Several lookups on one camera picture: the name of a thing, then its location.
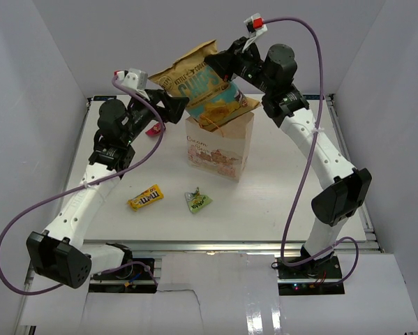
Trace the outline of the red snack wrapper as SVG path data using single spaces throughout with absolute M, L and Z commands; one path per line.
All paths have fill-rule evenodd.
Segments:
M 155 124 L 145 134 L 149 137 L 156 137 L 162 133 L 162 127 L 160 123 Z

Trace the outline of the yellow kettle chips bag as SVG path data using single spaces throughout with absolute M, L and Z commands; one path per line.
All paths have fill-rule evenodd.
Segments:
M 151 75 L 149 80 L 173 97 L 187 97 L 186 111 L 207 131 L 257 108 L 258 100 L 246 97 L 233 82 L 227 82 L 205 62 L 217 53 L 215 40 L 207 41 L 169 68 Z

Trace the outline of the beige cream bear paper bag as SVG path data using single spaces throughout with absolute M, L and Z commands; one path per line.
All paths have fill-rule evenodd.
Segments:
M 239 181 L 248 160 L 254 113 L 247 112 L 214 131 L 206 131 L 188 117 L 188 164 L 196 169 Z

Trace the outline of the yellow m&m's candy pack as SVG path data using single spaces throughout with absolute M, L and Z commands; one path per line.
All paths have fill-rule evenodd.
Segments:
M 127 204 L 132 210 L 138 211 L 139 209 L 146 207 L 158 200 L 162 200 L 163 198 L 163 192 L 157 184 L 154 184 L 141 194 L 135 196 L 132 199 L 129 199 Z

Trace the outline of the green candy pouch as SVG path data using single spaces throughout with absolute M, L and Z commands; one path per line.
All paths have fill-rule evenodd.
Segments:
M 199 187 L 193 192 L 185 192 L 184 197 L 192 214 L 198 213 L 202 208 L 212 203 L 212 199 L 208 195 L 201 194 Z

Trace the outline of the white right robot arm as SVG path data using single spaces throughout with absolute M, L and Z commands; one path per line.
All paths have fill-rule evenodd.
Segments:
M 224 81 L 237 76 L 264 94 L 262 106 L 267 116 L 295 143 L 306 158 L 305 169 L 313 170 L 318 178 L 322 191 L 311 201 L 315 220 L 300 256 L 277 263 L 280 269 L 295 268 L 317 278 L 341 243 L 343 226 L 363 205 L 371 173 L 351 164 L 320 129 L 322 113 L 310 109 L 293 83 L 297 62 L 292 48 L 275 44 L 261 58 L 256 44 L 240 38 L 204 60 Z

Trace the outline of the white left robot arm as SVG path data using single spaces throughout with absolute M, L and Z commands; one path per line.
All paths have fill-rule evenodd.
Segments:
M 152 121 L 177 124 L 188 104 L 187 97 L 172 97 L 162 89 L 148 89 L 129 103 L 117 98 L 101 104 L 93 152 L 74 193 L 58 216 L 42 233 L 32 232 L 26 241 L 34 271 L 70 288 L 79 288 L 92 274 L 107 267 L 117 278 L 126 278 L 133 261 L 120 246 L 103 251 L 82 251 L 89 224 L 121 181 L 135 155 L 133 141 Z

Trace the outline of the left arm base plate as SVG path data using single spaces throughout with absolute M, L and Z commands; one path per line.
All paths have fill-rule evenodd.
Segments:
M 141 264 L 132 264 L 107 274 L 91 277 L 89 292 L 108 294 L 154 294 L 156 284 Z

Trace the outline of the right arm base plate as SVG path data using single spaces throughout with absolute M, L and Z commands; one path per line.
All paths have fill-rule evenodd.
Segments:
M 278 272 L 278 293 L 281 297 L 345 294 L 344 285 L 336 284 L 343 277 L 336 256 L 313 269 L 286 267 L 281 264 L 280 258 L 271 267 Z

